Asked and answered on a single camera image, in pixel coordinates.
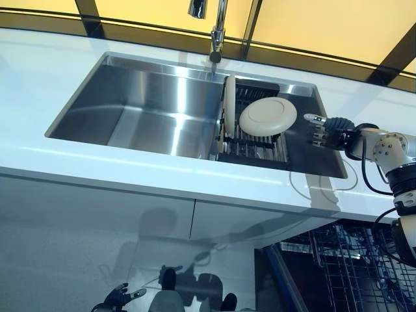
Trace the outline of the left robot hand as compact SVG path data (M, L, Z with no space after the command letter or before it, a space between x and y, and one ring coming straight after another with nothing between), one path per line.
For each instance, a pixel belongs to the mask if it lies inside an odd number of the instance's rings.
M140 288L133 292L128 292L128 283L122 283L115 287L104 299L103 302L96 304L91 311L125 311L124 306L129 302L143 297L147 290Z

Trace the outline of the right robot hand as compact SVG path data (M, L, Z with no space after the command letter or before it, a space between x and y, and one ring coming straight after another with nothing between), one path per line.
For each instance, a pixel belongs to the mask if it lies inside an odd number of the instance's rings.
M313 146L331 150L345 150L355 129L351 120L342 117L327 118L307 113L304 114L304 120L311 127L307 133L308 142Z

